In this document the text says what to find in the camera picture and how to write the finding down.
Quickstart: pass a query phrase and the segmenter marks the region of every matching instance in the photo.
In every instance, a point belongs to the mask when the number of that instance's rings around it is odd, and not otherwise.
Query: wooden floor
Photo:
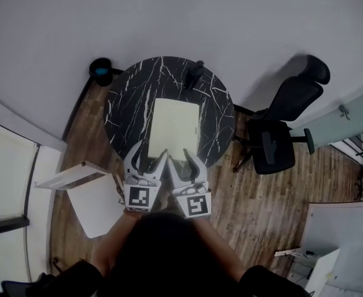
[[[74,120],[63,170],[88,160],[123,175],[123,162],[113,151],[103,128],[103,103],[108,87],[93,84]],[[237,135],[246,134],[245,116],[236,114]],[[238,173],[241,146],[232,142],[223,159],[208,171],[212,190],[211,222],[236,250],[247,267],[264,265],[286,276],[290,262],[274,258],[275,250],[299,245],[311,202],[350,202],[360,166],[330,147],[308,154],[295,144],[296,164],[278,174],[260,176],[252,161]],[[51,226],[50,255],[67,268],[90,258],[94,243],[86,237],[66,192],[56,192]]]

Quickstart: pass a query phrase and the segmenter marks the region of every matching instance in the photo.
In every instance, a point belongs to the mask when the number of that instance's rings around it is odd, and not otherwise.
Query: chair backrest
[[[322,86],[313,80],[304,76],[290,77],[282,83],[265,113],[253,119],[294,121],[322,93]]]

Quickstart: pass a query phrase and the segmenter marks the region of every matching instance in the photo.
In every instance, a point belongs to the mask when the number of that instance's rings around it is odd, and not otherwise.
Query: person's arm
[[[192,221],[201,239],[217,257],[220,264],[232,278],[239,282],[242,275],[246,272],[246,268],[235,251],[205,218],[196,218]]]
[[[126,238],[140,218],[139,213],[125,212],[94,247],[90,263],[105,277],[114,267],[115,259],[120,253]]]

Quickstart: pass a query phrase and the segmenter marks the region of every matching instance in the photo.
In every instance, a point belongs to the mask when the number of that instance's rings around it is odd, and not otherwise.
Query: black marble tabletop
[[[196,87],[185,89],[186,73],[192,65],[195,62],[183,58],[150,58],[131,66],[115,80],[105,100],[103,121],[110,143],[122,159],[136,142],[143,140],[141,163],[145,156],[147,160],[156,98],[198,104],[198,157],[210,167],[224,154],[235,128],[231,97],[206,68]]]

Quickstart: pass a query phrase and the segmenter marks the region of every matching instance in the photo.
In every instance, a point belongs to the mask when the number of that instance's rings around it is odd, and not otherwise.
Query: sheet of paper
[[[174,160],[186,160],[183,149],[198,149],[199,105],[155,99],[149,141],[149,157],[157,158],[167,148]]]

